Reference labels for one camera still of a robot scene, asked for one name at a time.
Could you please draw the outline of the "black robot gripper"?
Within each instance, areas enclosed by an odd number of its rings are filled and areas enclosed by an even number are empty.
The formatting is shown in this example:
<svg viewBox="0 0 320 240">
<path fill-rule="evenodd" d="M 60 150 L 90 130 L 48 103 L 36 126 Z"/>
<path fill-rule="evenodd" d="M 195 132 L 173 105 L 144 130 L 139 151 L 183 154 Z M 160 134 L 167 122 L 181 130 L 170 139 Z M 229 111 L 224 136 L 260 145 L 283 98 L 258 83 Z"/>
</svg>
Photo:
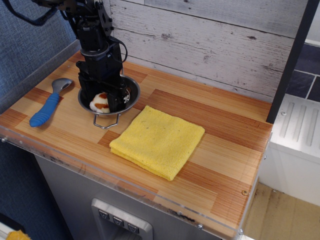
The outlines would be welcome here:
<svg viewBox="0 0 320 240">
<path fill-rule="evenodd" d="M 84 61 L 78 61 L 78 79 L 82 89 L 82 96 L 89 104 L 96 95 L 107 93 L 110 112 L 118 112 L 126 107 L 127 84 L 121 78 L 123 60 L 119 42 L 108 42 L 97 51 L 80 50 Z"/>
</svg>

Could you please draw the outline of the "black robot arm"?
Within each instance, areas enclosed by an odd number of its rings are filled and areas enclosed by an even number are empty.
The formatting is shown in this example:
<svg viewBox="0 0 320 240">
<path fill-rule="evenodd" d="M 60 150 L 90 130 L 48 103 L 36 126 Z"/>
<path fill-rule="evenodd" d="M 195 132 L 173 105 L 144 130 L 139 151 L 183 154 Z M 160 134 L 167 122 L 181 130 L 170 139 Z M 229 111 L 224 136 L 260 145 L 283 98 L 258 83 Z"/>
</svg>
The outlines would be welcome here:
<svg viewBox="0 0 320 240">
<path fill-rule="evenodd" d="M 56 8 L 64 13 L 80 42 L 83 61 L 78 61 L 78 79 L 82 96 L 88 101 L 106 93 L 110 112 L 126 106 L 127 84 L 120 72 L 123 69 L 122 42 L 114 38 L 113 20 L 101 0 L 37 0 L 41 7 Z"/>
</svg>

